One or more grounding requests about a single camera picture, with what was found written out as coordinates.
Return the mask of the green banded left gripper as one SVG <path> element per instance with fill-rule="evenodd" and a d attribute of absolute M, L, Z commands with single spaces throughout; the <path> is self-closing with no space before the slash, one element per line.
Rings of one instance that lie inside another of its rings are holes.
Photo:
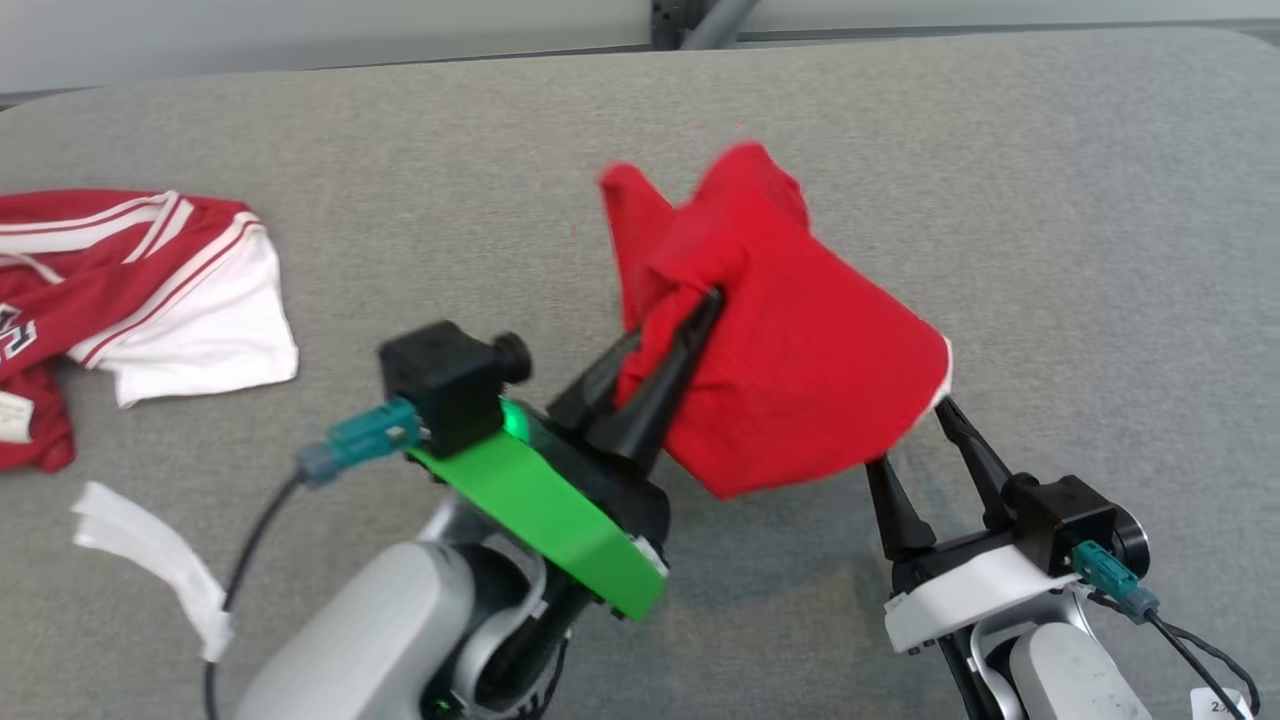
<path fill-rule="evenodd" d="M 710 288 L 676 325 L 662 360 L 614 407 L 622 365 L 639 331 L 599 354 L 547 407 L 552 424 L 586 442 L 628 477 L 648 477 L 724 307 Z M 611 473 L 552 432 L 526 404 L 503 398 L 504 427 L 470 448 L 407 457 L 458 492 L 548 564 L 627 619 L 646 619 L 666 588 L 669 502 L 654 486 Z"/>

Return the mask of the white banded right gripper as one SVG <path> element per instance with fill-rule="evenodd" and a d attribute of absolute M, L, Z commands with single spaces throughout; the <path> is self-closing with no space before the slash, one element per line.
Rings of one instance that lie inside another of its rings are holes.
<path fill-rule="evenodd" d="M 1073 593 L 1079 575 L 1051 577 L 1012 541 L 1012 516 L 1002 489 L 1012 477 L 954 398 L 934 409 L 946 439 L 961 454 L 983 505 L 987 530 L 934 547 L 933 528 L 915 511 L 887 455 L 865 465 L 881 548 L 891 561 L 892 594 L 884 630 L 895 653 L 924 646 L 988 618 L 1036 623 L 1033 607 L 1048 596 L 1050 623 L 1083 628 Z"/>

